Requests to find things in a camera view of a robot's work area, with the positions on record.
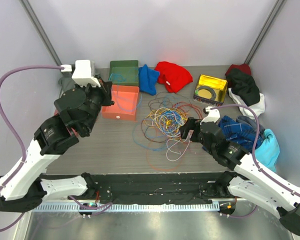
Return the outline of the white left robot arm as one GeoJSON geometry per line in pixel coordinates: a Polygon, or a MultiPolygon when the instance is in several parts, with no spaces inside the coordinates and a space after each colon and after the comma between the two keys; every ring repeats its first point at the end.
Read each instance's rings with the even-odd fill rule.
{"type": "Polygon", "coordinates": [[[80,138],[89,137],[102,107],[114,104],[111,81],[100,86],[75,85],[55,100],[57,114],[35,131],[22,157],[4,176],[0,176],[0,212],[25,213],[43,201],[72,196],[92,199],[97,185],[89,173],[72,178],[46,179],[41,174],[80,138]]]}

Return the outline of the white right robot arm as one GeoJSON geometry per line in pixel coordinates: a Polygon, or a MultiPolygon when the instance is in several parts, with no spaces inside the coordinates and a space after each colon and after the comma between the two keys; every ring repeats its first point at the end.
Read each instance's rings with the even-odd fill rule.
{"type": "Polygon", "coordinates": [[[300,187],[265,167],[239,144],[227,141],[214,122],[190,117],[179,132],[182,139],[202,144],[219,165],[229,169],[215,186],[220,197],[233,195],[246,199],[300,236],[300,187]]]}

